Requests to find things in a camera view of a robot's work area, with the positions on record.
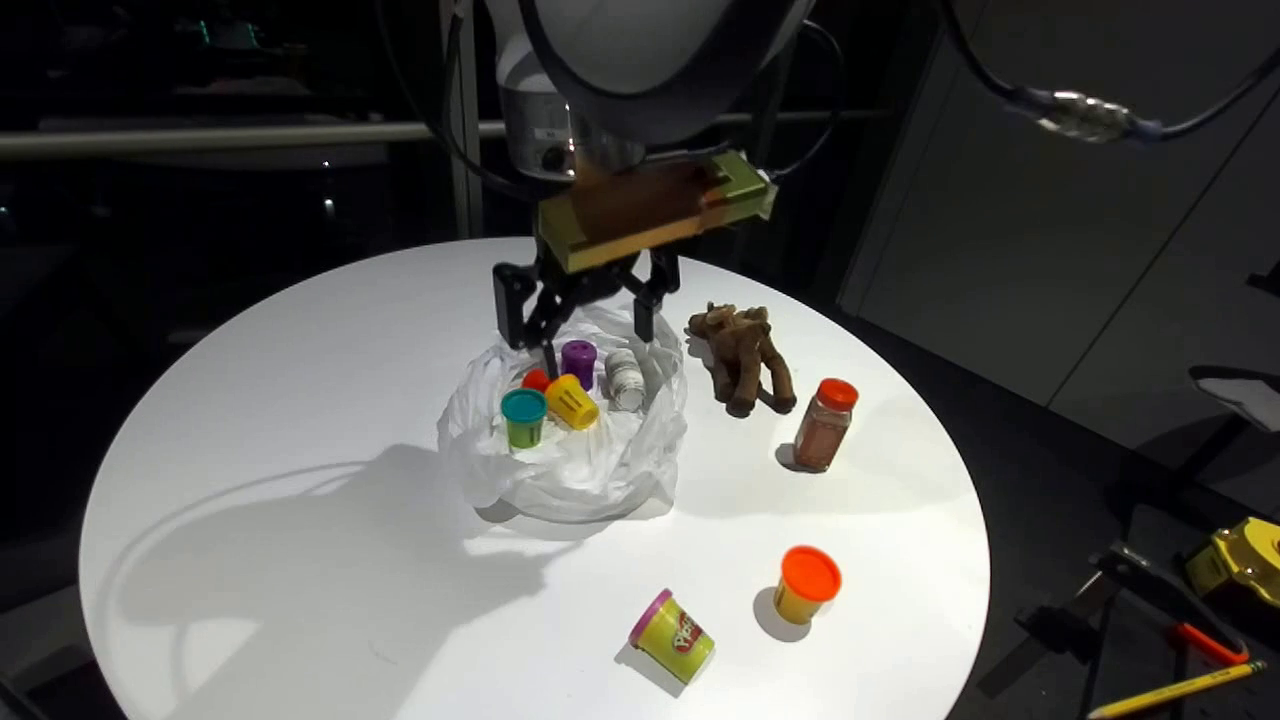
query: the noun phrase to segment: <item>purple block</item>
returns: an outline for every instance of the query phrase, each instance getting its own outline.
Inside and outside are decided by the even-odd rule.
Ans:
[[[560,346],[560,371],[573,371],[584,386],[596,379],[596,346],[587,341],[573,341]]]

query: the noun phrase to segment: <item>orange cup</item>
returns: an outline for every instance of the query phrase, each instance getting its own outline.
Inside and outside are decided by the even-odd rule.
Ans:
[[[547,374],[543,369],[530,369],[530,371],[526,371],[526,386],[547,391],[547,382],[552,382],[552,374]]]
[[[786,575],[775,582],[775,610],[793,624],[808,624],[840,593],[840,562],[808,545],[790,546]]]

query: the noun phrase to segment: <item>white round table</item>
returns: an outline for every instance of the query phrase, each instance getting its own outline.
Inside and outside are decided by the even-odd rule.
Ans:
[[[80,601],[132,720],[942,720],[989,610],[989,530],[958,444],[857,337],[744,275],[680,259],[664,316],[763,305],[801,408],[861,408],[824,476],[775,446],[801,408],[733,419],[689,362],[676,507],[604,528],[482,520],[438,454],[463,362],[498,344],[468,239],[305,279],[172,362],[102,465]],[[769,616],[790,545],[844,593],[808,631]],[[718,636],[673,683],[629,653],[648,601]]]

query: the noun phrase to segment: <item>yellow tool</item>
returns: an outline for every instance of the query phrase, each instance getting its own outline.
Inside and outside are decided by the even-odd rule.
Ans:
[[[1187,679],[1175,679],[1175,683],[1162,683],[1162,686],[1126,695],[1116,702],[1105,702],[1105,706],[1088,712],[1088,720],[1138,716],[1138,712],[1147,712],[1147,706],[1162,706],[1162,702],[1175,702],[1175,699],[1187,699],[1187,695],[1200,695],[1200,691],[1211,691],[1211,686],[1226,686],[1226,683],[1242,683],[1245,676],[1255,676],[1263,666],[1270,666],[1263,658],[1251,658],[1251,664],[1232,664],[1232,666],[1222,666],[1222,671],[1187,676]]]
[[[1280,524],[1249,517],[1238,528],[1211,530],[1211,540],[1187,559],[1187,580],[1200,597],[1238,582],[1280,610]]]

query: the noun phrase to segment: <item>stuffed toy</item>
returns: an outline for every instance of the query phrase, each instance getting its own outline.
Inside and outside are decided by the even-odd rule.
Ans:
[[[728,414],[752,414],[757,399],[780,414],[798,408],[790,358],[773,346],[769,332],[763,309],[737,313],[733,305],[708,305],[708,313],[689,318],[689,337],[706,341],[706,362]]]

